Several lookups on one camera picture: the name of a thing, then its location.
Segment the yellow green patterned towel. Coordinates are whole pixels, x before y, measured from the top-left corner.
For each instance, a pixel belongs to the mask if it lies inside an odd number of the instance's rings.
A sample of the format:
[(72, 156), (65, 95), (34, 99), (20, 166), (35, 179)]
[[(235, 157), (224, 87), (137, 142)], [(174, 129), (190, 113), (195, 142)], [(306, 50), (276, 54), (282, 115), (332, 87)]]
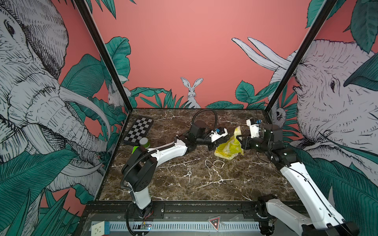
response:
[(242, 135), (240, 126), (235, 128), (233, 136), (226, 143), (220, 144), (216, 148), (214, 155), (227, 160), (232, 160), (238, 154), (244, 155), (241, 143), (236, 139), (238, 135)]

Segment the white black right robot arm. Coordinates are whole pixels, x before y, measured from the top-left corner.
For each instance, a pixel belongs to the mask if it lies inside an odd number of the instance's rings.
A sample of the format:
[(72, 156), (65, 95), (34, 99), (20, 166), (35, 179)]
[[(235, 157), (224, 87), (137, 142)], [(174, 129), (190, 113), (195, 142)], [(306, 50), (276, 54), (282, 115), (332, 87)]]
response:
[(283, 131), (279, 126), (257, 124), (251, 120), (247, 120), (247, 125), (250, 134), (236, 137), (241, 148), (264, 153), (289, 181), (308, 213), (308, 216), (304, 216), (273, 194), (261, 196), (255, 212), (263, 220), (259, 224), (263, 235), (273, 234), (275, 219), (282, 221), (299, 236), (359, 235), (358, 226), (345, 221), (312, 180), (299, 155), (284, 144)]

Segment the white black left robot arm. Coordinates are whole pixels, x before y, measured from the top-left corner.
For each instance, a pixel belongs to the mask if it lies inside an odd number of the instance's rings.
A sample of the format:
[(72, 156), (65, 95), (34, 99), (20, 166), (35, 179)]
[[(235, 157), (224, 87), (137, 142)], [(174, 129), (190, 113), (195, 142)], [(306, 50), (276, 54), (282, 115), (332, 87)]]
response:
[(139, 210), (152, 207), (148, 186), (156, 168), (174, 158), (182, 157), (194, 151), (197, 146), (207, 146), (209, 151), (227, 141), (228, 130), (218, 127), (207, 130), (206, 123), (195, 121), (189, 130), (177, 135), (174, 141), (157, 147), (144, 148), (139, 146), (122, 168), (120, 186), (132, 196), (132, 201)]

